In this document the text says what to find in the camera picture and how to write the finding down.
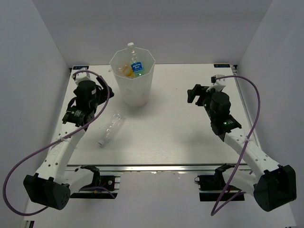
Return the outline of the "long clear plastic bottle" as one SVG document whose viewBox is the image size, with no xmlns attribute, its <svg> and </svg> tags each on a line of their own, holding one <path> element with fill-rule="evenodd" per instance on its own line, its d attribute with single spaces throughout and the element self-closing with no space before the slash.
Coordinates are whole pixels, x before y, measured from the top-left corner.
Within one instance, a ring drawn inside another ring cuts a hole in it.
<svg viewBox="0 0 304 228">
<path fill-rule="evenodd" d="M 114 113 L 103 128 L 102 135 L 98 140 L 98 144 L 105 147 L 118 134 L 124 122 L 125 117 L 120 112 L 117 111 Z"/>
</svg>

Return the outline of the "clear bottle orange cap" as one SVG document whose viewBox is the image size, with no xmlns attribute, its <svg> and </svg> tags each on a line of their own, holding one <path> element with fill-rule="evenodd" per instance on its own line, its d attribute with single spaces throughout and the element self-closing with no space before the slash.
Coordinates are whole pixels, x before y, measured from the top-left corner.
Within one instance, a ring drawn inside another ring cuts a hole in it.
<svg viewBox="0 0 304 228">
<path fill-rule="evenodd" d="M 117 65 L 116 69 L 117 69 L 118 73 L 124 77 L 128 77 L 128 78 L 133 77 L 132 68 L 124 62 L 119 63 Z"/>
</svg>

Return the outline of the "clear bottle blue label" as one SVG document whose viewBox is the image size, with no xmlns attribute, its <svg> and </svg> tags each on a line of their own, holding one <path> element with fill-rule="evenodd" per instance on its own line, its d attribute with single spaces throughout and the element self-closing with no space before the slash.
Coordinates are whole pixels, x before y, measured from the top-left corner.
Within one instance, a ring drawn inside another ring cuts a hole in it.
<svg viewBox="0 0 304 228">
<path fill-rule="evenodd" d="M 142 62 L 140 54 L 137 51 L 134 43 L 132 43 L 132 42 L 128 43 L 128 51 L 130 53 L 130 58 L 131 58 L 130 65 L 133 70 L 133 73 L 135 73 L 135 72 L 144 73 L 143 62 Z"/>
</svg>

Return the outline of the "green plastic bottle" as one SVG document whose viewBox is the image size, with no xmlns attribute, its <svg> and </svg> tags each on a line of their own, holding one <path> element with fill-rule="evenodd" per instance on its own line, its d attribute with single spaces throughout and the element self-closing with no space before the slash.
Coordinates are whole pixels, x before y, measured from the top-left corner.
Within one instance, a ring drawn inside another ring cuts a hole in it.
<svg viewBox="0 0 304 228">
<path fill-rule="evenodd" d="M 141 73 L 141 72 L 135 72 L 134 73 L 134 77 L 137 78 L 137 77 L 140 77 L 140 76 L 143 76 L 144 73 Z"/>
</svg>

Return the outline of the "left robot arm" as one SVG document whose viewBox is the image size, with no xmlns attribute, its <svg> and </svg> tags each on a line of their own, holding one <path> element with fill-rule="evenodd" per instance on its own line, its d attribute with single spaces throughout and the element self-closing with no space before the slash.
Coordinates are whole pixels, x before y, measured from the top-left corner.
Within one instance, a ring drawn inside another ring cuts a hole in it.
<svg viewBox="0 0 304 228">
<path fill-rule="evenodd" d="M 97 108 L 114 96 L 105 81 L 89 78 L 76 83 L 75 97 L 67 105 L 59 131 L 59 142 L 51 146 L 45 160 L 34 175 L 27 175 L 23 185 L 30 200 L 49 208 L 62 210 L 70 196 L 82 188 L 94 190 L 101 186 L 99 169 L 82 165 L 69 176 L 67 164 L 88 124 L 97 117 Z"/>
</svg>

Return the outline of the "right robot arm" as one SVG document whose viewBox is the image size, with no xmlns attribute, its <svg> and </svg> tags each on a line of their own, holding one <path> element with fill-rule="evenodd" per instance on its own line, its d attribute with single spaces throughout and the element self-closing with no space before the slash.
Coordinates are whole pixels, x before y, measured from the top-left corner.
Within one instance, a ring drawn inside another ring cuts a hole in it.
<svg viewBox="0 0 304 228">
<path fill-rule="evenodd" d="M 252 174 L 235 171 L 231 164 L 216 168 L 214 182 L 219 189 L 232 185 L 253 196 L 267 212 L 296 199 L 295 170 L 290 165 L 282 166 L 247 138 L 241 124 L 230 114 L 226 93 L 196 84 L 187 94 L 188 103 L 198 98 L 195 104 L 206 110 L 214 134 L 241 155 L 252 170 Z"/>
</svg>

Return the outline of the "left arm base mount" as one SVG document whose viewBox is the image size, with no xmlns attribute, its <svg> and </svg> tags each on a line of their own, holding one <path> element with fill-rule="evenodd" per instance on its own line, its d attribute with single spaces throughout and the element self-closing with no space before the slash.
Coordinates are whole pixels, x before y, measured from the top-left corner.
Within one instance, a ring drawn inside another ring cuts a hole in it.
<svg viewBox="0 0 304 228">
<path fill-rule="evenodd" d="M 72 199 L 114 200 L 120 189 L 121 174 L 85 165 L 66 171 L 64 180 L 69 184 Z"/>
</svg>

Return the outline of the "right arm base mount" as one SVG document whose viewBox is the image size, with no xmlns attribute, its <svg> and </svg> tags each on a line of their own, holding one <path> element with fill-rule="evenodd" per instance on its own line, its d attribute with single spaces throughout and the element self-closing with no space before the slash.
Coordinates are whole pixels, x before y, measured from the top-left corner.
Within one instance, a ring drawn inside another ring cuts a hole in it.
<svg viewBox="0 0 304 228">
<path fill-rule="evenodd" d="M 216 202 L 224 189 L 226 183 L 222 173 L 226 170 L 232 171 L 234 165 L 224 164 L 215 169 L 214 174 L 199 175 L 194 179 L 194 182 L 199 185 L 200 202 Z M 227 201 L 239 191 L 235 186 L 229 185 L 220 201 Z M 245 201 L 243 194 L 237 195 L 232 201 Z"/>
</svg>

